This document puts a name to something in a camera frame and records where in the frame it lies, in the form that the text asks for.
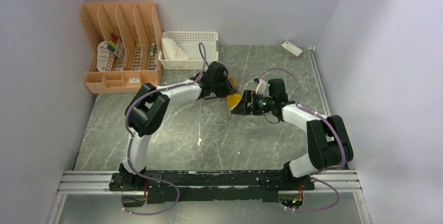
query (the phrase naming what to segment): orange desk organizer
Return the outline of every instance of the orange desk organizer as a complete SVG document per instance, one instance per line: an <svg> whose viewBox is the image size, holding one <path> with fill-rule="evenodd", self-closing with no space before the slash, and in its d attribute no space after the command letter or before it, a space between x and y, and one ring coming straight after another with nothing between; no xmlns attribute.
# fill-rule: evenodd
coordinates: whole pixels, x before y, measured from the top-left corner
<svg viewBox="0 0 443 224"><path fill-rule="evenodd" d="M78 13L91 47L85 86L92 93L137 92L142 84L160 85L162 66L148 68L149 46L160 50L162 30L154 2L83 3ZM125 58L110 54L104 72L97 70L97 47L114 33L123 41Z"/></svg>

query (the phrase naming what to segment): white cloth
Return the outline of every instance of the white cloth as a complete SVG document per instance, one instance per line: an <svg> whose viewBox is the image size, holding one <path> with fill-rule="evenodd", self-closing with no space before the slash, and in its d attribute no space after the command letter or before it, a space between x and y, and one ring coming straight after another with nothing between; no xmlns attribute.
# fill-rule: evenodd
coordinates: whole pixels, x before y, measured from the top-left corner
<svg viewBox="0 0 443 224"><path fill-rule="evenodd" d="M161 46L165 60L187 61L194 59L181 50L176 41L171 38L163 38L161 40Z"/></svg>

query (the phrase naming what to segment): white plastic basket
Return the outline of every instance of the white plastic basket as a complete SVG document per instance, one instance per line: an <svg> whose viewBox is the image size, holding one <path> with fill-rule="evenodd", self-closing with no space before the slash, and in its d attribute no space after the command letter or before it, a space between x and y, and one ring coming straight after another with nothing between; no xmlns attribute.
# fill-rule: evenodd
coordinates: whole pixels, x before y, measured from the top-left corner
<svg viewBox="0 0 443 224"><path fill-rule="evenodd" d="M158 55L158 59L164 69L202 69L203 59L199 51L199 43L203 42L206 47L206 60L208 64L218 60L218 33L216 32L178 32L165 31L162 38L171 38L176 41L177 45L193 60L175 61L166 60L162 54Z"/></svg>

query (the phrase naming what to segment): gray marble floor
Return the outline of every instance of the gray marble floor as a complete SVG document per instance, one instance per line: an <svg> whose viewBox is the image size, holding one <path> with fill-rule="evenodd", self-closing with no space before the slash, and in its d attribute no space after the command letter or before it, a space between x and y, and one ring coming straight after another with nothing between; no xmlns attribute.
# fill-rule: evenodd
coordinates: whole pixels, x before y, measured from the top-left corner
<svg viewBox="0 0 443 224"><path fill-rule="evenodd" d="M272 71L265 80L283 78L290 99L325 113L312 60L306 51L298 59L276 46L220 46L219 62L237 79L240 93L255 89L253 78L271 67L282 67L300 80ZM165 70L162 85L196 74L194 70ZM75 170L117 170L125 156L127 132L124 110L134 94L97 97L79 151ZM232 115L225 99L199 100L168 108L149 144L147 169L235 170L280 169L307 152L306 133L285 122L268 123L263 116Z"/></svg>

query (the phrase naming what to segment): small box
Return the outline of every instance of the small box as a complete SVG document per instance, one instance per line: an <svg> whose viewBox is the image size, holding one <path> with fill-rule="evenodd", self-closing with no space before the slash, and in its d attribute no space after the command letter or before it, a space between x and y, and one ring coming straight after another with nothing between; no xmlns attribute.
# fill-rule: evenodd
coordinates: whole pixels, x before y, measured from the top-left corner
<svg viewBox="0 0 443 224"><path fill-rule="evenodd" d="M285 43L283 43L280 46L280 49L289 54L292 55L294 58L298 58L300 57L301 53L303 52L303 50L301 50L300 48L296 47L295 45L291 44L289 41L285 41Z"/></svg>

